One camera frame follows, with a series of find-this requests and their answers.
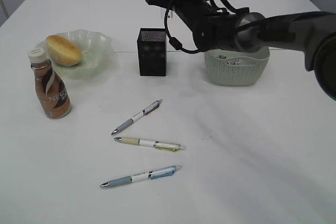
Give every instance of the pen tip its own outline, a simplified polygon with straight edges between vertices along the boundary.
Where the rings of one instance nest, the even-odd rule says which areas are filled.
[[[108,183],[108,182],[100,185],[101,188],[109,187],[109,186],[110,186],[110,183]]]

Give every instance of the tabletop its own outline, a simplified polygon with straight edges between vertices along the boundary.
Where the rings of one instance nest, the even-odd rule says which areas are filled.
[[[309,0],[229,0],[236,8],[249,6],[265,17],[318,10]],[[162,28],[161,9],[145,0],[26,0],[0,29],[0,38],[16,41],[25,36],[27,46],[35,46],[55,33],[85,29],[112,38],[116,52],[136,52],[140,28]],[[192,33],[173,15],[171,34],[185,48],[195,48]],[[168,51],[174,49],[168,45]]]

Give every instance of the pen grip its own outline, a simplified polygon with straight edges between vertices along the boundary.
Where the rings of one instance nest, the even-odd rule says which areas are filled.
[[[140,139],[138,138],[130,138],[130,137],[122,137],[121,142],[124,144],[135,144],[139,145]]]
[[[115,187],[115,186],[123,186],[132,183],[132,178],[131,176],[128,177],[123,177],[123,178],[118,178],[109,181],[110,186],[109,187]]]
[[[124,129],[126,129],[127,127],[131,126],[132,124],[133,124],[133,120],[132,119],[128,119],[126,122],[124,122],[123,124],[121,124],[116,130],[118,132],[121,132]]]

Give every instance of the bread roll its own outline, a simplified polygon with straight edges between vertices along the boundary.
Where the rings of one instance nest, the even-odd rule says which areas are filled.
[[[53,60],[64,66],[73,66],[80,62],[82,53],[72,42],[58,35],[47,38],[47,48]]]

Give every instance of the blue pen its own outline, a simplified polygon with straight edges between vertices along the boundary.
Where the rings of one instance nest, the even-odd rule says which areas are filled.
[[[159,170],[152,170],[150,172],[145,172],[145,173],[139,173],[139,174],[135,174],[132,176],[127,176],[124,178],[118,178],[118,179],[114,179],[111,181],[108,181],[104,184],[101,184],[100,187],[102,188],[111,188],[111,187],[115,187],[115,186],[122,186],[122,185],[127,185],[130,184],[132,182],[137,182],[137,181],[141,181],[141,180],[146,180],[146,179],[156,179],[156,178],[163,178],[163,177],[167,177],[167,176],[172,176],[177,170],[181,169],[181,166],[170,166],[170,167],[166,167],[163,169],[159,169]]]

